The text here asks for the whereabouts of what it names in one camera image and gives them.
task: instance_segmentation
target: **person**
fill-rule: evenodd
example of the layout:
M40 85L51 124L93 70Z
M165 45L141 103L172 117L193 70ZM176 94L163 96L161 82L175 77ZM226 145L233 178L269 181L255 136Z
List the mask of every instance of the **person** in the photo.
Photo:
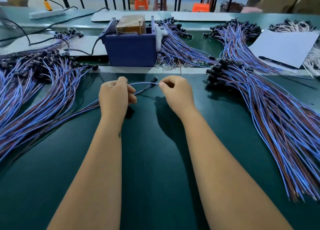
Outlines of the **person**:
M210 229L292 230L268 196L206 123L195 107L187 80L168 76L159 82L159 87L185 128ZM128 104L137 102L134 92L124 77L102 84L99 92L100 123L48 230L120 228L121 127Z

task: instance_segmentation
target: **forearm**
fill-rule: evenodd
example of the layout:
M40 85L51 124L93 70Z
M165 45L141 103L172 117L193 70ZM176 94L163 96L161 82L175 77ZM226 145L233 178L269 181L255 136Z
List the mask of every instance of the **forearm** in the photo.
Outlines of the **forearm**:
M198 111L182 123L211 229L292 229Z
M102 118L87 155L48 230L119 229L121 127Z

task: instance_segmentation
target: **purple plastic bin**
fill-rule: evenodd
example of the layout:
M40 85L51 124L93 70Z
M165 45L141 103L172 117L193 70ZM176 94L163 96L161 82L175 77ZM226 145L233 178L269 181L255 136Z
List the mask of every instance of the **purple plastic bin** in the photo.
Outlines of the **purple plastic bin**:
M116 25L117 21L112 19L99 35L106 47L110 65L153 67L157 58L154 18L151 18L151 27L146 27L146 34L122 35L116 31Z

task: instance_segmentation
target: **workbench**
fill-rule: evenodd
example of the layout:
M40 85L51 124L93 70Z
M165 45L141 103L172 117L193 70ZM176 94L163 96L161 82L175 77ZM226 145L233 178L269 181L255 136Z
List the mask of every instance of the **workbench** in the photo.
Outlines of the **workbench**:
M34 27L71 17L30 21L26 16L28 11L23 7L5 9L13 21L33 30ZM78 10L73 15L86 12L88 10ZM160 14L164 18L169 15L167 12ZM310 20L314 25L320 25L320 17L312 15L253 13L234 16L241 21L257 23L262 29L271 23L283 22L287 17L291 20ZM222 45L214 40L202 39L202 32L215 24L183 22L182 27L194 35L188 45L218 56ZM106 26L91 23L90 17L63 25L77 26L85 34L99 33ZM133 68L126 68L124 73L87 74L77 91L75 107L80 109L96 100L100 85L119 76L127 77L128 83L149 82L155 76L159 80L167 76L161 68L157 74L145 70L145 73L137 73ZM212 130L292 227L295 230L319 229L320 205L310 197L306 197L306 203L293 203L287 198L276 163L255 130L240 94L228 90L205 90L205 74L183 73L182 76L190 82L196 106ZM320 112L318 81L293 78L305 84L301 85L279 76L269 78ZM144 87L135 86L137 90ZM45 89L34 102L44 95ZM121 230L209 229L182 123L157 86L139 95L138 103L131 107L134 114L132 118L125 119L122 127ZM45 136L12 165L12 156L0 165L1 230L46 229L86 155L100 116L100 110L96 109L72 119Z

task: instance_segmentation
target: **power strip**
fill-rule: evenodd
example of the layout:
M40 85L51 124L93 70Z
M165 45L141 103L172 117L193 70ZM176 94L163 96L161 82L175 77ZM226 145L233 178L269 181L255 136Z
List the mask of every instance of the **power strip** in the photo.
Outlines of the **power strip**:
M57 16L57 15L65 15L65 11L63 9L55 9L51 11L43 10L43 11L36 11L29 13L29 19L35 20L35 19L41 19L46 18L50 16Z

